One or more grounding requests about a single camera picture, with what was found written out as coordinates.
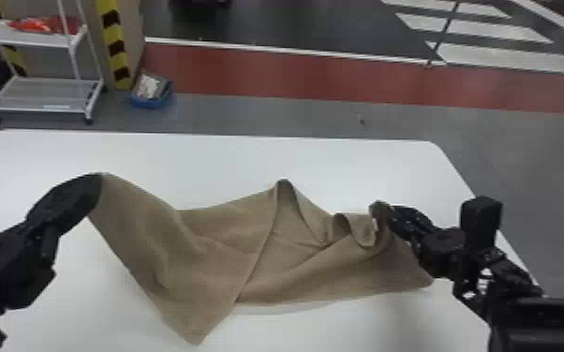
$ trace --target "red object on shelf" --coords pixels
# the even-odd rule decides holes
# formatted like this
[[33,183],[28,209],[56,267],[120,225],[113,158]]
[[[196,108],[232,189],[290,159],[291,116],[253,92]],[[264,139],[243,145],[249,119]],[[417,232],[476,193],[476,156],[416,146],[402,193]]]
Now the red object on shelf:
[[[66,17],[67,29],[71,35],[79,33],[81,21],[76,17]],[[19,31],[43,33],[43,34],[64,34],[64,23],[59,16],[38,17],[38,18],[25,18],[21,20],[11,21],[8,23]]]
[[9,22],[8,25],[23,32],[52,33],[51,27],[41,19],[21,19]]

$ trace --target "red stripe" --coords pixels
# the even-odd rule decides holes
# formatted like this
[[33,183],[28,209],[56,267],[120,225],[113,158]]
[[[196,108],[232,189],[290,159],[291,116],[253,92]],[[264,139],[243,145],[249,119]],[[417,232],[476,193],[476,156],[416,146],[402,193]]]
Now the red stripe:
[[562,74],[162,44],[146,45],[143,65],[180,93],[564,113]]

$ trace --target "hazard stripe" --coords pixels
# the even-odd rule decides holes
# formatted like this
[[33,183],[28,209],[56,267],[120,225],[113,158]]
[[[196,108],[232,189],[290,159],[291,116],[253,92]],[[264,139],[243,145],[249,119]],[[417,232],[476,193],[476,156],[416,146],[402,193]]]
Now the hazard stripe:
[[125,34],[116,0],[96,0],[96,9],[103,25],[103,39],[109,55],[110,70],[116,89],[131,89],[133,77],[126,54]]

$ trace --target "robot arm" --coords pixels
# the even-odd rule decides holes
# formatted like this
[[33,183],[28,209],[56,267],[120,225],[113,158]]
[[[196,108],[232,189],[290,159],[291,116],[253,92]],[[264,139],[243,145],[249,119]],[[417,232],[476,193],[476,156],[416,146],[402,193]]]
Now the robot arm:
[[[59,238],[94,209],[100,189],[95,174],[59,184],[24,221],[0,233],[0,315],[31,305],[51,282]],[[5,339],[0,331],[0,347]]]
[[465,202],[459,227],[435,227],[423,213],[383,202],[370,206],[378,228],[411,245],[420,266],[453,282],[453,295],[491,329],[490,352],[564,352],[564,299],[544,296],[528,272],[496,248],[502,204]]

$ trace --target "white table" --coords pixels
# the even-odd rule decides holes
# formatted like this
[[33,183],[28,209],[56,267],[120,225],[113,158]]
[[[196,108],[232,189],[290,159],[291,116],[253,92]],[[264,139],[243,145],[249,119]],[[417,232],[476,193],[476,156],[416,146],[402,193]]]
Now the white table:
[[[429,142],[6,130],[0,132],[0,230],[20,221],[51,186],[93,171],[128,179],[176,208],[223,202],[289,178],[329,212],[365,212],[380,198],[448,226],[472,198]],[[502,236],[498,245],[517,260]],[[33,306],[0,318],[8,334],[4,350],[486,350],[488,328],[443,280],[366,299],[238,307],[196,347],[162,322],[86,220],[62,239],[55,270]]]

